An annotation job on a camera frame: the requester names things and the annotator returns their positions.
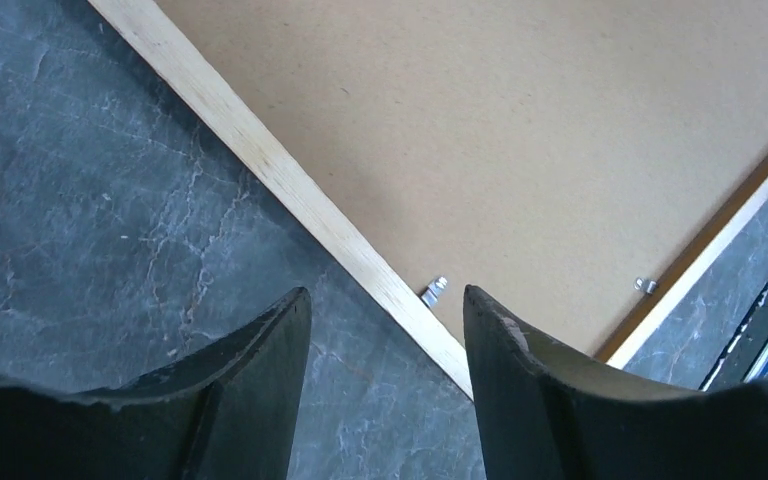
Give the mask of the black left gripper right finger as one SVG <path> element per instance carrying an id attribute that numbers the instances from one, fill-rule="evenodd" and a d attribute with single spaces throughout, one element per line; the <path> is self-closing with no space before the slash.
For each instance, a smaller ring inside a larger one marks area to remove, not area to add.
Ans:
<path id="1" fill-rule="evenodd" d="M 475 285 L 465 348 L 491 479 L 768 479 L 768 381 L 714 392 L 599 362 Z"/>

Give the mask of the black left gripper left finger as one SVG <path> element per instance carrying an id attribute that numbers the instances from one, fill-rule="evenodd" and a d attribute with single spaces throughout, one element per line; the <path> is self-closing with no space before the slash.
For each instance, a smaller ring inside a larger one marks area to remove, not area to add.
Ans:
<path id="1" fill-rule="evenodd" d="M 247 325 L 115 388 L 0 376 L 0 479 L 283 479 L 311 338 L 297 287 Z"/>

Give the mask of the wooden picture frame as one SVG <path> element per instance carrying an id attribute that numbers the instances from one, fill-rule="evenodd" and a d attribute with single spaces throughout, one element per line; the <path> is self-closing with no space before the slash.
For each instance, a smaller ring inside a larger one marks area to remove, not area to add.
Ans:
<path id="1" fill-rule="evenodd" d="M 184 33 L 153 1 L 92 7 L 198 115 L 299 223 L 464 392 L 473 394 L 464 347 L 327 197 Z M 768 200 L 763 160 L 665 271 L 596 357 L 624 368 Z"/>

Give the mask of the brown backing board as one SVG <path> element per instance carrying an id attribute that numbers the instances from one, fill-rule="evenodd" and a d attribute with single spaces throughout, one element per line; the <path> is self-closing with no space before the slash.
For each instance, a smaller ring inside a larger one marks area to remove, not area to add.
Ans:
<path id="1" fill-rule="evenodd" d="M 164 1 L 435 313 L 594 353 L 768 149 L 768 1 Z"/>

